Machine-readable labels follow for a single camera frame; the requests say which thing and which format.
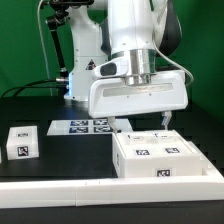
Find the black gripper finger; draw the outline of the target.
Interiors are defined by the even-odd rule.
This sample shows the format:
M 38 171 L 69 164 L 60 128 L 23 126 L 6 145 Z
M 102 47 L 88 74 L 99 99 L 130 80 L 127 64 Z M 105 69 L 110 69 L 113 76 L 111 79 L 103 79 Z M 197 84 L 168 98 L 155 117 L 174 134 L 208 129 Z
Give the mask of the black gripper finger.
M 108 124 L 112 128 L 114 133 L 118 133 L 118 129 L 115 125 L 115 117 L 108 117 Z
M 172 118 L 172 112 L 171 111 L 165 111 L 162 113 L 163 120 L 162 120 L 162 126 L 164 127 L 165 130 L 168 129 L 170 120 Z

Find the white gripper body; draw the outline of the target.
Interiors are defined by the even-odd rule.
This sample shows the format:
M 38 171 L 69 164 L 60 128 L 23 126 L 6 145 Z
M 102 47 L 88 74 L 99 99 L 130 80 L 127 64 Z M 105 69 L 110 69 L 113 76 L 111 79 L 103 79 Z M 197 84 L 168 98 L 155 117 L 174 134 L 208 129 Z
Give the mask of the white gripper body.
M 97 80 L 89 93 L 92 118 L 127 116 L 185 109 L 188 105 L 182 70 L 161 71 L 145 85 L 128 86 L 122 78 Z

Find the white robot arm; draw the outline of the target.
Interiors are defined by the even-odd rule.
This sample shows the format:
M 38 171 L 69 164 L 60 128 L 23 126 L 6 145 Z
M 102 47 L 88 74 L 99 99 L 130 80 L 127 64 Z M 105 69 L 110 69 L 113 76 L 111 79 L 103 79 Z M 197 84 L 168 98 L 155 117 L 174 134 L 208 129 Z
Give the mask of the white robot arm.
M 56 23 L 70 20 L 74 68 L 69 99 L 84 101 L 93 118 L 168 113 L 188 104 L 185 70 L 156 71 L 168 24 L 169 0 L 58 0 Z

